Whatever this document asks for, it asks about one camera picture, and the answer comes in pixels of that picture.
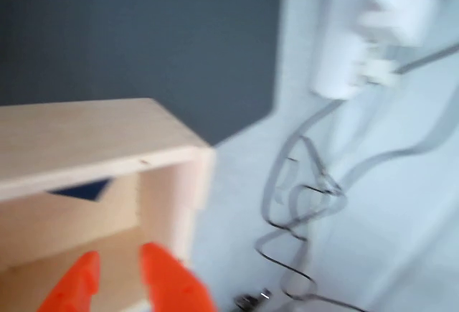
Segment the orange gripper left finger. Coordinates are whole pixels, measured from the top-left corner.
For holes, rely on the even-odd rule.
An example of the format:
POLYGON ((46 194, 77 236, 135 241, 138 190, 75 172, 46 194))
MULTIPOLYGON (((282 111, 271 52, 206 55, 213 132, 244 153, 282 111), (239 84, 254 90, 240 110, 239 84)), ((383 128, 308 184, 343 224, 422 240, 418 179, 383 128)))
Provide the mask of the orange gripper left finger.
POLYGON ((100 283, 100 255, 89 251, 61 277, 38 312, 88 312, 100 283))

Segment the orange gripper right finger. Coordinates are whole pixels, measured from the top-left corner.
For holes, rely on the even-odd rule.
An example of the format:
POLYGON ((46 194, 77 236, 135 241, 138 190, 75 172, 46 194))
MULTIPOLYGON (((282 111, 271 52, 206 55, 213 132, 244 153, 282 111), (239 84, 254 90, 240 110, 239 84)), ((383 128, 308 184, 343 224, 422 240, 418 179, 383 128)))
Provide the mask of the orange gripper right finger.
POLYGON ((209 290, 192 271, 156 243, 141 246, 139 263, 152 310, 214 312, 209 290))

